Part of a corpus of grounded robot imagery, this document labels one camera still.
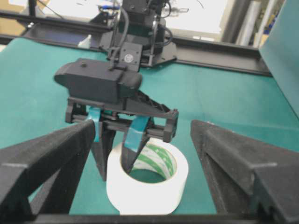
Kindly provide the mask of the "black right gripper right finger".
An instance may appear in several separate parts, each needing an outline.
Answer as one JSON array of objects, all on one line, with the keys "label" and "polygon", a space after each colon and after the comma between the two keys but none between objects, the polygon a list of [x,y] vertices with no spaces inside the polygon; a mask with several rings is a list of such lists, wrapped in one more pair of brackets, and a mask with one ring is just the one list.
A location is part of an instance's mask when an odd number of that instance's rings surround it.
[{"label": "black right gripper right finger", "polygon": [[219,213],[299,221],[299,154],[200,120],[191,139]]}]

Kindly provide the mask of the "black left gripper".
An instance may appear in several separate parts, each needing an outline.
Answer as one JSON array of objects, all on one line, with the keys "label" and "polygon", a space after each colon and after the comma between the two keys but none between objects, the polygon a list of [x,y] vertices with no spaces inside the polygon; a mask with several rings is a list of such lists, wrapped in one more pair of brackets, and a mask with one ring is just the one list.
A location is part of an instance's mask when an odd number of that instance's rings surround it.
[{"label": "black left gripper", "polygon": [[[54,75],[54,80],[68,90],[68,105],[65,113],[67,123],[80,122],[87,117],[86,106],[102,111],[111,111],[112,115],[103,115],[103,120],[114,130],[123,131],[129,121],[120,119],[119,114],[139,115],[149,118],[134,118],[124,134],[121,165],[130,173],[134,162],[149,137],[171,142],[175,137],[178,111],[160,104],[139,88],[142,75],[129,71],[124,65],[109,69],[104,61],[80,58],[62,66]],[[155,125],[150,118],[166,120],[164,126]],[[107,160],[112,150],[116,131],[109,130],[103,121],[94,121],[95,139],[91,147],[96,166],[103,181],[107,180]]]}]

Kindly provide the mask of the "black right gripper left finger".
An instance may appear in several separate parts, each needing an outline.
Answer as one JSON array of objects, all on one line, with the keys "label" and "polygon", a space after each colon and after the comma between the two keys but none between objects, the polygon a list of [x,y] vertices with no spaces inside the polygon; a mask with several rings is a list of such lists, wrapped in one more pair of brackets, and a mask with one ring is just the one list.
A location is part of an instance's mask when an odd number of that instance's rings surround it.
[{"label": "black right gripper left finger", "polygon": [[1,223],[89,223],[69,211],[94,137],[88,120],[1,149]]}]

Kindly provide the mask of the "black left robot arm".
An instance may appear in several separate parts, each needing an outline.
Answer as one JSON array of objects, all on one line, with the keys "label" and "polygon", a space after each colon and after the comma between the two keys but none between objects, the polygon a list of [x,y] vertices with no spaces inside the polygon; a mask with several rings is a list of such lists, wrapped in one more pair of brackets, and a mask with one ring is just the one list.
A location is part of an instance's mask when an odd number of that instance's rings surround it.
[{"label": "black left robot arm", "polygon": [[93,156],[103,180],[116,132],[124,133],[121,165],[130,172],[150,138],[170,142],[178,111],[156,102],[140,90],[141,67],[176,59],[176,45],[162,17],[166,0],[125,0],[114,18],[113,30],[103,33],[99,49],[107,61],[80,58],[62,66],[56,83],[69,92],[67,123],[91,119],[95,124]]}]

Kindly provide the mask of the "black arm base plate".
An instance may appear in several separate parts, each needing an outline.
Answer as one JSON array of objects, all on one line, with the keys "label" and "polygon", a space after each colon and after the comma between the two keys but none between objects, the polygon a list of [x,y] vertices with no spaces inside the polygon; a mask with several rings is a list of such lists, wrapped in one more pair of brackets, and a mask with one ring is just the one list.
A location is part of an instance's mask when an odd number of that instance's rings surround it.
[{"label": "black arm base plate", "polygon": [[[170,32],[165,25],[165,19],[154,19],[150,28],[130,25],[116,58],[125,64],[128,70],[133,71],[138,71],[140,67],[150,68],[175,61],[177,47],[170,38],[165,37],[165,34]],[[112,31],[93,34],[71,28],[36,24],[24,37],[50,45],[104,52],[107,59],[110,59],[113,54],[112,47],[120,43],[123,30],[124,23],[119,23],[119,27]]]}]

